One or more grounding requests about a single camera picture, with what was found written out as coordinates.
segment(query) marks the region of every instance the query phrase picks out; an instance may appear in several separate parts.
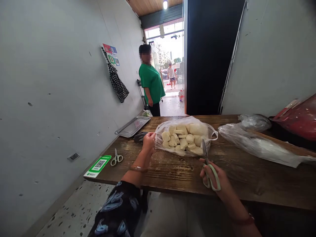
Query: hanging towel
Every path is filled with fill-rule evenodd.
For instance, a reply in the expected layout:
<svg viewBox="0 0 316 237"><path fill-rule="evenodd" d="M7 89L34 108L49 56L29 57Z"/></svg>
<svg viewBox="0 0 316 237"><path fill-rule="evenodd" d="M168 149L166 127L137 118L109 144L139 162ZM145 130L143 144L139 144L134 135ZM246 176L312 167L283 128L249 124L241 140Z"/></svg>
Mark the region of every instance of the hanging towel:
<svg viewBox="0 0 316 237"><path fill-rule="evenodd" d="M109 67L109 72L110 72L110 80L112 83L112 86L114 88L115 93L117 94L119 101L121 103L124 102L125 98L128 96L129 91L126 89L125 85L122 83L122 81L119 79L118 73L116 68L111 64L109 61L109 58L104 50L104 48L101 46L101 49L103 51L103 54L108 61L108 67Z"/></svg>

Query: car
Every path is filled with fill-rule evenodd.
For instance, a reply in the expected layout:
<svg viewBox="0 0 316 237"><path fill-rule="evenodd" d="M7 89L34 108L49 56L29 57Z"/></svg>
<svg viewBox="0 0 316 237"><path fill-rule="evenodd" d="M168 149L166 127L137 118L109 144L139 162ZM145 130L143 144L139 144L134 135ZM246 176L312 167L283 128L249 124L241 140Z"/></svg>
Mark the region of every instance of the car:
<svg viewBox="0 0 316 237"><path fill-rule="evenodd" d="M161 73L162 74L162 79L163 80L167 80L168 79L168 75L167 74L164 74L164 73Z"/></svg>

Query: stainless steel tray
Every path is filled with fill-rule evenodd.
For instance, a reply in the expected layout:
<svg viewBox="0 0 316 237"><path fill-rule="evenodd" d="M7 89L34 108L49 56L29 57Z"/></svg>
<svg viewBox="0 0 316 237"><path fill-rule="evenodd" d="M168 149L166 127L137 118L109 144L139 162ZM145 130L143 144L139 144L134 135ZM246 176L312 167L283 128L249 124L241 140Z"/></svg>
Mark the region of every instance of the stainless steel tray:
<svg viewBox="0 0 316 237"><path fill-rule="evenodd" d="M130 120L127 124L121 127L119 130L115 131L116 135L120 135L122 137L132 137L135 133L137 133L148 121L150 117L144 116L136 116L132 120Z"/></svg>

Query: red plastic bag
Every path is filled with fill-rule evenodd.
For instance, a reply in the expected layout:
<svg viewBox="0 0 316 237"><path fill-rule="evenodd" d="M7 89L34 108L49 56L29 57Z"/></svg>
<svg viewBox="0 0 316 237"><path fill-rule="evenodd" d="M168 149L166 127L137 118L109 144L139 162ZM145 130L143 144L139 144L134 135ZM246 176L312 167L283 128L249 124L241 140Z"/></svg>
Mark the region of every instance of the red plastic bag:
<svg viewBox="0 0 316 237"><path fill-rule="evenodd" d="M316 141L316 94L294 106L291 103L272 120L291 133Z"/></svg>

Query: green t-shirt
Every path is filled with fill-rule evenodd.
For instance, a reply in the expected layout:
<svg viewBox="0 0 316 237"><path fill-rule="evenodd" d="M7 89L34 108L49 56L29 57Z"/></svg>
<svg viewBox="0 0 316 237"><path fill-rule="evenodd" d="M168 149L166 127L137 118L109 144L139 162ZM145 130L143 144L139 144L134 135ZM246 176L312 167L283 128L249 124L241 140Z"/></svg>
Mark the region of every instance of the green t-shirt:
<svg viewBox="0 0 316 237"><path fill-rule="evenodd" d="M161 97L166 95L159 72L152 66L142 64L139 68L139 77L141 78L142 87L148 87L154 104L159 103Z"/></svg>

